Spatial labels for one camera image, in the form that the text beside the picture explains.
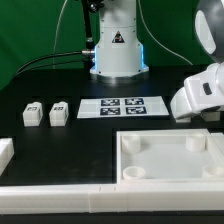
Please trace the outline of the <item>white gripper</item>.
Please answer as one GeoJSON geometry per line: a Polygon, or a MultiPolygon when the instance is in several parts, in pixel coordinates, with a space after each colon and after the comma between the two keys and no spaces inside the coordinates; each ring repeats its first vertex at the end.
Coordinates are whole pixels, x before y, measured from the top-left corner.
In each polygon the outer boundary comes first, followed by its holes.
{"type": "Polygon", "coordinates": [[[205,71],[186,78],[170,108],[176,121],[224,111],[224,63],[213,63],[205,71]]]}

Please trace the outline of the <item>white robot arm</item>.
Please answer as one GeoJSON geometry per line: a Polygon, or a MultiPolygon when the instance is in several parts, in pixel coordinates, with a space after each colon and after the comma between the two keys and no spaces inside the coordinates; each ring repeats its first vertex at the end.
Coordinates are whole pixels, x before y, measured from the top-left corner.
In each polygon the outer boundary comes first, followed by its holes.
{"type": "MultiPolygon", "coordinates": [[[[149,75],[143,45],[136,35],[136,9],[140,0],[88,0],[89,9],[100,13],[100,40],[87,39],[93,58],[90,77],[109,84],[128,83],[149,75]]],[[[224,111],[224,61],[184,80],[170,103],[177,121],[201,115],[208,121],[224,111]]]]}

